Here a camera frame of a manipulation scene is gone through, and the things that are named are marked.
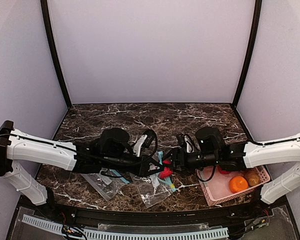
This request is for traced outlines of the clear zip bag blue zipper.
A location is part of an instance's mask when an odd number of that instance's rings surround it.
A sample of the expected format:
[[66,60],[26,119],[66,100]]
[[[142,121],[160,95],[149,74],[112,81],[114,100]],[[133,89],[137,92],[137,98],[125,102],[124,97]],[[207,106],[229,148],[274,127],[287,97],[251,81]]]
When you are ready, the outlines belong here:
[[161,179],[159,173],[147,177],[139,177],[130,173],[130,177],[147,209],[161,203],[177,191],[170,177]]

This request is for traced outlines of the red tomato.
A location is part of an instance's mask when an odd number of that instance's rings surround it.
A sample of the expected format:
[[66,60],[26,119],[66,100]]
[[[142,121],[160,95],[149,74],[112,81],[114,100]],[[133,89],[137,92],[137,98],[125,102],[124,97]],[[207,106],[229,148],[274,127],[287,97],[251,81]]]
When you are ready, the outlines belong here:
[[219,165],[217,166],[217,169],[218,169],[219,173],[222,175],[228,175],[231,173],[230,171],[223,170]]

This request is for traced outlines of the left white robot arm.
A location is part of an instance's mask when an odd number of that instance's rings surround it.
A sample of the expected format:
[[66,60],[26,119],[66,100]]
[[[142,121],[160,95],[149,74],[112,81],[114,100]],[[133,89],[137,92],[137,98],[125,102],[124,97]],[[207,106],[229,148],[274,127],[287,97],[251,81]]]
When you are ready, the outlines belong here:
[[54,207],[54,193],[38,183],[20,164],[29,161],[55,166],[79,174],[99,174],[102,169],[148,177],[164,170],[153,151],[158,146],[156,133],[147,129],[136,143],[129,144],[128,132],[121,128],[105,129],[89,144],[60,142],[28,135],[6,120],[0,127],[0,177],[36,206]]

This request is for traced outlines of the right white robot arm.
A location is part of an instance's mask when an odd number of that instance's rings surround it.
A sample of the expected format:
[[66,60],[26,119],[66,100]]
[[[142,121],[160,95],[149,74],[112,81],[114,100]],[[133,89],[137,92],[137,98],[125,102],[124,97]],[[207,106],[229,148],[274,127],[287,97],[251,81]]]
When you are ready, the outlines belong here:
[[162,157],[162,160],[168,160],[164,166],[187,171],[219,166],[226,172],[237,172],[294,162],[293,167],[261,187],[259,199],[270,205],[300,187],[300,133],[272,141],[247,140],[226,144],[218,128],[203,127],[196,131],[195,138],[197,144],[186,134],[179,134],[179,146]]

